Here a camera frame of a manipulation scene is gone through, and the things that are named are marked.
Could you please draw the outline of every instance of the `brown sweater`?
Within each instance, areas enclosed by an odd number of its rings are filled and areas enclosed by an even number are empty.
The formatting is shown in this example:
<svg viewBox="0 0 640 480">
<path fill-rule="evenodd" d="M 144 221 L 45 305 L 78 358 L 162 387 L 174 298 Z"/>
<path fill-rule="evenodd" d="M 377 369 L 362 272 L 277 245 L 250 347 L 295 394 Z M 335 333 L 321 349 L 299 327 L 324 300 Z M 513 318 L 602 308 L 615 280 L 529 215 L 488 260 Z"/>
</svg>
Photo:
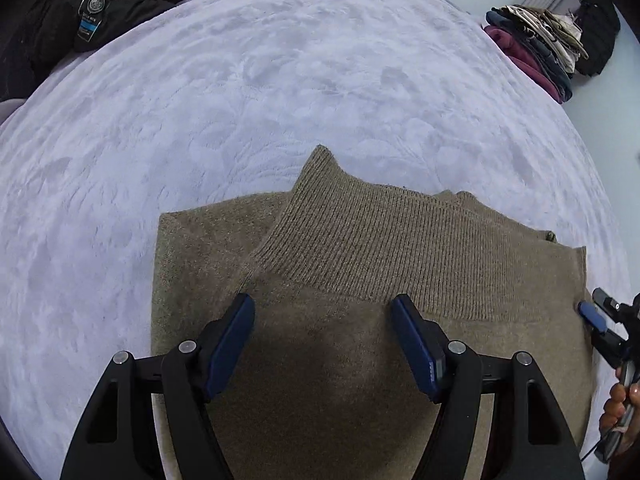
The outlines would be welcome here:
<svg viewBox="0 0 640 480">
<path fill-rule="evenodd" d="M 409 479 L 438 407 L 386 317 L 406 292 L 477 352 L 531 352 L 580 442 L 592 391 L 573 309 L 585 249 L 553 239 L 469 193 L 367 184 L 318 147 L 291 193 L 161 216 L 152 349 L 197 336 L 237 291 L 251 294 L 254 333 L 209 409 L 236 478 Z M 479 477 L 490 417 L 486 398 L 468 478 Z"/>
</svg>

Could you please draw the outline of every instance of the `bed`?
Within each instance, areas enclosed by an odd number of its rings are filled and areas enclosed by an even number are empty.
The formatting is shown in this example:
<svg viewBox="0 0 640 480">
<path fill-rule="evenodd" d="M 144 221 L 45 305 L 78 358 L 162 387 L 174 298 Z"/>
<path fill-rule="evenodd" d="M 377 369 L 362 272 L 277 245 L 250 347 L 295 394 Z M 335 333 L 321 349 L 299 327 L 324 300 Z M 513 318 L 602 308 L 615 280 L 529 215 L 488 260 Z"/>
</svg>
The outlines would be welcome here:
<svg viewBox="0 0 640 480">
<path fill-rule="evenodd" d="M 63 63 L 0 126 L 0 415 L 44 480 L 111 355 L 149 354 L 159 214 L 289 190 L 319 143 L 368 182 L 468 190 L 586 245 L 589 288 L 632 299 L 585 145 L 474 17 L 445 0 L 187 0 Z M 615 380 L 594 366 L 585 449 Z"/>
</svg>

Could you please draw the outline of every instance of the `metal screw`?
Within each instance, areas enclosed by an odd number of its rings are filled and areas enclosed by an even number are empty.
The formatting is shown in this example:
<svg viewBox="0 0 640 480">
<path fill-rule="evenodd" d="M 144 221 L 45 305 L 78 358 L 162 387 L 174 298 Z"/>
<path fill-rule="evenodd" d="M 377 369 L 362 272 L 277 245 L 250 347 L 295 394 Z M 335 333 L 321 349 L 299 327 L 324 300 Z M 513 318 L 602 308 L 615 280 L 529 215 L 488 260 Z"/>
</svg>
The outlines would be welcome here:
<svg viewBox="0 0 640 480">
<path fill-rule="evenodd" d="M 466 345 L 462 341 L 451 341 L 449 343 L 449 350 L 454 354 L 463 354 L 466 350 Z"/>
<path fill-rule="evenodd" d="M 183 341 L 178 346 L 178 350 L 183 354 L 190 354 L 196 349 L 196 342 L 191 339 L 187 339 L 187 341 Z"/>
<path fill-rule="evenodd" d="M 529 366 L 533 362 L 533 357 L 526 352 L 518 352 L 516 359 L 521 365 Z"/>
<path fill-rule="evenodd" d="M 129 352 L 125 352 L 124 350 L 121 350 L 120 352 L 116 352 L 113 355 L 113 362 L 116 363 L 117 365 L 121 365 L 127 359 L 129 359 Z"/>
</svg>

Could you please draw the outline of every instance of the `human hand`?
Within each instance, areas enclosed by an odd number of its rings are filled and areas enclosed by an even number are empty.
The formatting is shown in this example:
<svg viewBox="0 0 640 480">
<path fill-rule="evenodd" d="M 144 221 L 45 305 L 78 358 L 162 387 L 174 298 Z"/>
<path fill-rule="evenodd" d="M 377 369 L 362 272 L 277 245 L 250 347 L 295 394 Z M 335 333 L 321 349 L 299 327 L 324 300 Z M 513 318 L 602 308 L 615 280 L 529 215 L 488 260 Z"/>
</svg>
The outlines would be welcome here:
<svg viewBox="0 0 640 480">
<path fill-rule="evenodd" d="M 621 369 L 618 368 L 616 370 L 617 378 L 620 378 L 620 373 Z M 604 434 L 605 431 L 615 426 L 618 419 L 625 413 L 623 405 L 626 399 L 625 387 L 620 383 L 614 384 L 609 395 L 610 399 L 604 403 L 604 413 L 600 417 L 600 434 Z M 629 400 L 635 407 L 634 416 L 631 419 L 628 430 L 622 437 L 616 455 L 629 449 L 638 438 L 638 434 L 640 434 L 640 386 L 638 384 L 632 384 L 629 388 Z"/>
</svg>

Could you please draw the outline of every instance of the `cable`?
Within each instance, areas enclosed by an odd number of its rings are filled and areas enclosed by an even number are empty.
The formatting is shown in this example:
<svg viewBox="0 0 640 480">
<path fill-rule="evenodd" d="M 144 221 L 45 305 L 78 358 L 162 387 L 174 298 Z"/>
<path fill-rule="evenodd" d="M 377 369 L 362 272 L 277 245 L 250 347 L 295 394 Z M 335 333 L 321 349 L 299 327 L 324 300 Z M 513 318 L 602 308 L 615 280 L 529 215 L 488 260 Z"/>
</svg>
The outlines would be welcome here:
<svg viewBox="0 0 640 480">
<path fill-rule="evenodd" d="M 609 436 L 610 433 L 613 432 L 615 426 L 609 428 L 604 434 L 600 437 L 600 440 L 596 442 L 596 445 L 593 446 L 590 450 L 587 451 L 587 454 L 580 459 L 580 462 L 583 462 L 585 458 L 587 458 L 591 453 L 593 453 L 596 448 Z"/>
</svg>

